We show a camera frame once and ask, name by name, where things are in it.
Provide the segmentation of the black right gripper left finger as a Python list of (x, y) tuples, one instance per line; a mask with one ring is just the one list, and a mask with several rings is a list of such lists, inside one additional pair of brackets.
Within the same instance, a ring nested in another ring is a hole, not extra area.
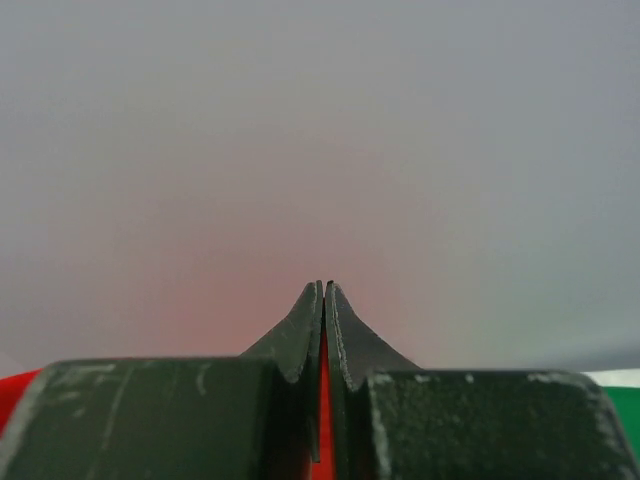
[(49, 365), (1, 436), (5, 479), (306, 479), (320, 457), (323, 287), (225, 357)]

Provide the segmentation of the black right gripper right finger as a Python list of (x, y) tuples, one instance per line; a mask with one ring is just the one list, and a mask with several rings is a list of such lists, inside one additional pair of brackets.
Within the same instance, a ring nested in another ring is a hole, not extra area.
[(639, 455), (609, 393), (563, 370), (423, 369), (326, 288), (339, 479), (635, 479)]

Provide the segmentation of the red t shirt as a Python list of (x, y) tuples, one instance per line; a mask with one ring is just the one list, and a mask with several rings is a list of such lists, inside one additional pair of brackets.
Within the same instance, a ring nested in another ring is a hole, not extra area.
[[(1, 379), (1, 435), (4, 435), (6, 425), (25, 396), (26, 390), (41, 372), (41, 369), (37, 369)], [(320, 388), (315, 395), (315, 399), (319, 401), (315, 411), (318, 414), (316, 427), (318, 429), (320, 460), (312, 464), (310, 478), (315, 480), (334, 480), (336, 479), (336, 472), (334, 435), (331, 422), (331, 387), (329, 386), (329, 367), (325, 353), (321, 356), (321, 370), (316, 375), (316, 386)]]

